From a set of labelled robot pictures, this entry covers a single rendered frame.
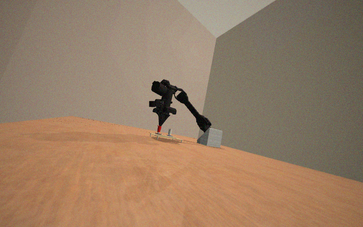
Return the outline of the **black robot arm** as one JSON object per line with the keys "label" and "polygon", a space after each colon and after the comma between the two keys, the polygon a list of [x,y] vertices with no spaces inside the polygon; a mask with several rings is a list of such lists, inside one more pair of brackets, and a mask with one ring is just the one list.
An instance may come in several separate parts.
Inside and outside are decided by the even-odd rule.
{"label": "black robot arm", "polygon": [[[196,122],[201,130],[203,130],[205,132],[208,128],[211,128],[210,127],[211,122],[208,120],[208,118],[206,118],[203,115],[200,115],[198,113],[198,111],[189,102],[188,96],[183,89],[170,85],[169,81],[165,80],[165,79],[163,79],[161,82],[154,81],[152,84],[153,85],[151,87],[151,90],[153,92],[155,92],[156,94],[158,94],[162,97],[167,97],[169,99],[172,99],[172,96],[174,94],[175,99],[177,99],[180,103],[185,104],[186,107],[190,110],[190,112],[196,118]],[[175,92],[178,90],[181,91],[181,93],[178,94],[177,96],[175,96]],[[163,101],[163,99],[162,99],[162,101],[160,101],[160,99],[156,99],[155,101],[149,101],[149,107],[163,108],[164,101]]]}

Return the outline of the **tan board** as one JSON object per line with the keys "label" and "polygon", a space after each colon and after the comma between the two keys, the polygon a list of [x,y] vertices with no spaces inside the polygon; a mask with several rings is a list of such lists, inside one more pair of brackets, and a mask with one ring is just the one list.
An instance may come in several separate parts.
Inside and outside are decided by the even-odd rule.
{"label": "tan board", "polygon": [[[158,139],[158,137],[164,137],[164,138],[171,138],[171,139],[181,140],[181,139],[175,138],[173,136],[170,136],[171,133],[172,133],[172,129],[169,129],[169,132],[168,132],[169,135],[166,135],[166,136],[162,135],[162,134],[159,134],[160,130],[161,130],[161,126],[158,126],[157,133],[155,133],[155,134],[150,133],[150,136],[151,136],[151,134],[153,134],[153,135],[157,136],[157,139]],[[181,140],[181,143],[182,143],[182,140]]]}

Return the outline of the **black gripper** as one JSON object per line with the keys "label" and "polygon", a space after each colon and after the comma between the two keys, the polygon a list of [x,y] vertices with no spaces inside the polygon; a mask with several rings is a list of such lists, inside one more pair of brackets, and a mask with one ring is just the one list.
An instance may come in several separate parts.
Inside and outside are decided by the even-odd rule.
{"label": "black gripper", "polygon": [[162,126],[163,123],[166,121],[166,119],[170,116],[169,113],[176,114],[176,109],[170,107],[170,105],[173,103],[171,99],[167,97],[162,97],[160,101],[164,101],[164,107],[163,108],[154,108],[153,112],[158,115],[159,118],[159,126]]}

